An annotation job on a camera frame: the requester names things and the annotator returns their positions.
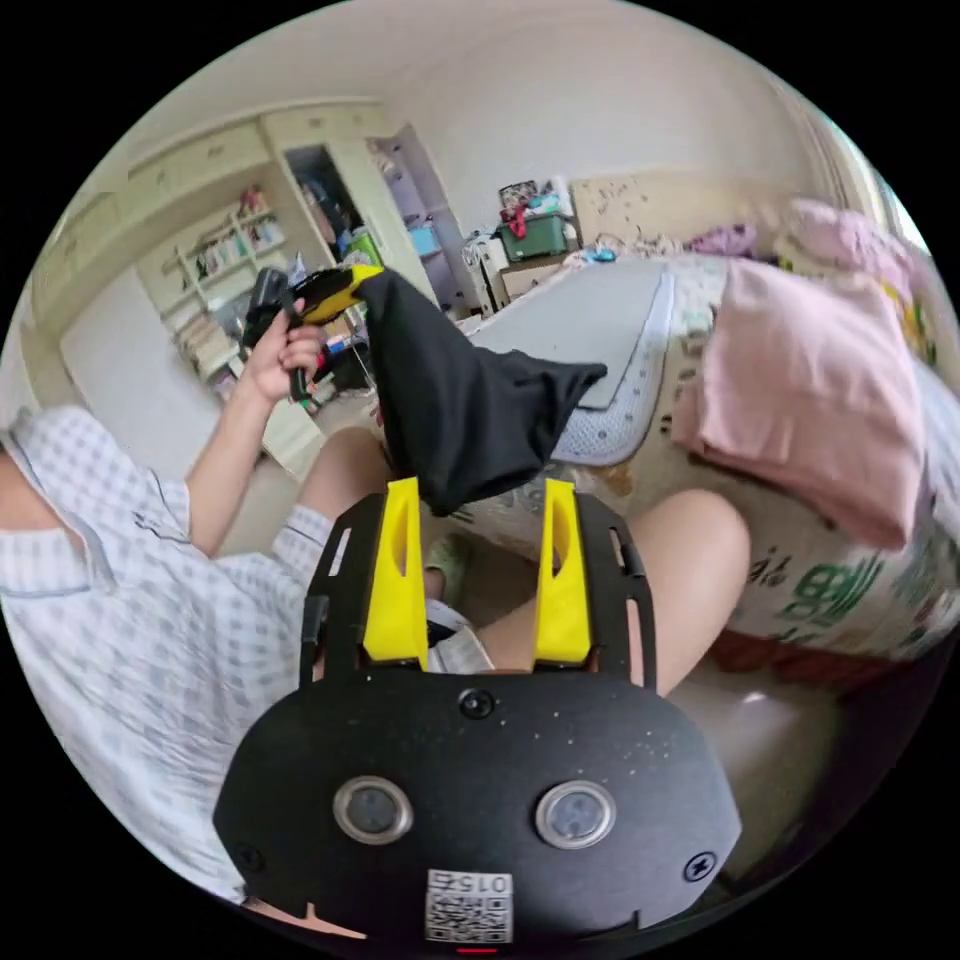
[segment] thigh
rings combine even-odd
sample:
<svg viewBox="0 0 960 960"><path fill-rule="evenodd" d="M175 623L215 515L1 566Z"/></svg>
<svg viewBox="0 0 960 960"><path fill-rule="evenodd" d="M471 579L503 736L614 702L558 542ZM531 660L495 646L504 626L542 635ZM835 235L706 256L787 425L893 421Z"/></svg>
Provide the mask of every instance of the thigh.
<svg viewBox="0 0 960 960"><path fill-rule="evenodd" d="M379 440L364 427L348 427L320 448L298 503L336 520L364 497L384 493L391 479Z"/></svg>
<svg viewBox="0 0 960 960"><path fill-rule="evenodd" d="M689 490L629 521L653 594L657 688L666 694L696 666L723 630L746 585L750 537L722 497ZM498 670L529 670L535 601L480 631ZM633 680L643 682L640 627L630 618Z"/></svg>

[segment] window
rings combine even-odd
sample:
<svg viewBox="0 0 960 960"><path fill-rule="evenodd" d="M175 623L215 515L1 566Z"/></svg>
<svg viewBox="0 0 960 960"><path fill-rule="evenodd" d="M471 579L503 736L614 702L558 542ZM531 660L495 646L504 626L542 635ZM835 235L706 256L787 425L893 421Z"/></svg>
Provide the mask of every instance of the window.
<svg viewBox="0 0 960 960"><path fill-rule="evenodd" d="M879 173L876 173L876 171L874 171L874 173L880 184L883 201L887 206L890 219L893 221L894 233L902 240L906 240L915 247L919 247L924 253L930 253L930 248L917 229L917 225L913 222L913 217L907 213L907 208L900 202L900 198L890 188L890 184L887 183Z"/></svg>
<svg viewBox="0 0 960 960"><path fill-rule="evenodd" d="M892 233L895 233L901 240L912 243L919 247L924 253L930 253L929 247L923 239L917 225L913 222L913 217L907 213L907 208L900 201L900 198L893 192L890 184L877 173L876 168L863 155L860 148L828 117L824 114L824 119L830 126L830 129L846 145L847 149L858 160L864 171L869 171L870 177L876 184L876 188L883 202L884 212L888 221L888 227Z"/></svg>

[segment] person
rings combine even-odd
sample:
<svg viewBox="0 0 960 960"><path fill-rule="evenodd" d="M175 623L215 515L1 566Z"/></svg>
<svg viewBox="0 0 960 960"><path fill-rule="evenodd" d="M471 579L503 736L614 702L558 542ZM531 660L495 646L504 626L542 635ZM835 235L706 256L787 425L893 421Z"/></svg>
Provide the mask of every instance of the person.
<svg viewBox="0 0 960 960"><path fill-rule="evenodd" d="M391 479L372 430L332 435L264 554L220 556L290 370L312 374L319 332L274 320L185 481L132 462L86 411L21 416L0 434L0 602L41 709L89 786L167 867L234 904L323 932L312 913L246 899L212 824L244 733L297 686L303 600L333 521ZM746 582L749 538L714 494L687 491L630 520L672 690ZM534 602L474 629L454 605L464 541L426 558L430 669L529 671ZM631 624L634 679L639 627Z"/></svg>

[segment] slipper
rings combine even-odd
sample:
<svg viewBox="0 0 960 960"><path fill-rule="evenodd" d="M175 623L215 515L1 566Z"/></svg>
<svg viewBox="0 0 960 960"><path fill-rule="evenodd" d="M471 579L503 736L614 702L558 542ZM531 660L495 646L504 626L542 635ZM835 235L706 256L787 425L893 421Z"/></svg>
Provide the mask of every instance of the slipper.
<svg viewBox="0 0 960 960"><path fill-rule="evenodd" d="M439 570L443 574L443 596L440 599L448 607L456 609L460 602L472 558L470 541L456 533L436 540L427 551L424 570Z"/></svg>

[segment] qr code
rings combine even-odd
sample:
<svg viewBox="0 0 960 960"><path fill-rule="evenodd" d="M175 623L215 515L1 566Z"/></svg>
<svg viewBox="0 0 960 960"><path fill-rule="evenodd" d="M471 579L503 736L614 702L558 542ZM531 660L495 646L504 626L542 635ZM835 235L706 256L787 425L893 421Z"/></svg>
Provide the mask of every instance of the qr code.
<svg viewBox="0 0 960 960"><path fill-rule="evenodd" d="M511 878L498 873L431 870L426 937L440 943L510 943Z"/></svg>

